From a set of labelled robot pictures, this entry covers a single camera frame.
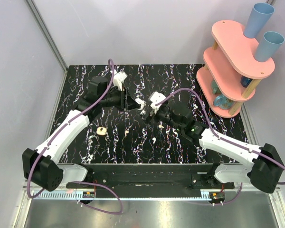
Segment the white earbud charging case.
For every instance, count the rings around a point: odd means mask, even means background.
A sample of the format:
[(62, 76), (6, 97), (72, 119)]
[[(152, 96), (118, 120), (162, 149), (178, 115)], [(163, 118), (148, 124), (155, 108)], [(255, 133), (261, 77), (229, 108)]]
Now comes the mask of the white earbud charging case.
[(139, 105), (139, 108), (137, 108), (137, 110), (143, 111), (146, 106), (146, 102), (140, 98), (136, 98), (135, 102)]

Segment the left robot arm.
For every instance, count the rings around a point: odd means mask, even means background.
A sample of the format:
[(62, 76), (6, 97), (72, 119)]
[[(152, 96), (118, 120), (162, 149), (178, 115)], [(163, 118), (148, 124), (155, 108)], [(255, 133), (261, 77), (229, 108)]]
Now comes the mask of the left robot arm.
[(27, 148), (22, 154), (24, 177), (43, 190), (54, 191), (60, 185), (76, 181), (82, 188), (93, 183), (93, 176), (82, 164), (66, 167), (58, 165), (64, 151), (77, 135), (101, 113), (105, 107), (120, 111), (142, 110), (145, 102), (132, 98), (123, 85), (125, 73), (117, 73), (113, 80), (96, 76), (88, 84), (88, 90), (76, 102), (62, 124), (40, 146)]

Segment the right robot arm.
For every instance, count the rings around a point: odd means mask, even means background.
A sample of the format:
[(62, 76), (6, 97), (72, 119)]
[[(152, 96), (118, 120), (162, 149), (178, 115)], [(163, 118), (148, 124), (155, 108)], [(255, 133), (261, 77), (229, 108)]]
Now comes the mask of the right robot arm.
[(196, 121), (184, 106), (163, 104), (156, 110), (148, 107), (141, 112), (141, 117), (146, 123), (166, 123), (190, 143), (237, 161), (236, 164), (214, 166), (206, 176), (206, 183), (211, 188), (222, 183), (241, 182), (252, 184), (262, 192), (273, 193), (279, 184), (284, 164), (276, 148), (268, 143), (258, 146), (213, 132), (210, 127)]

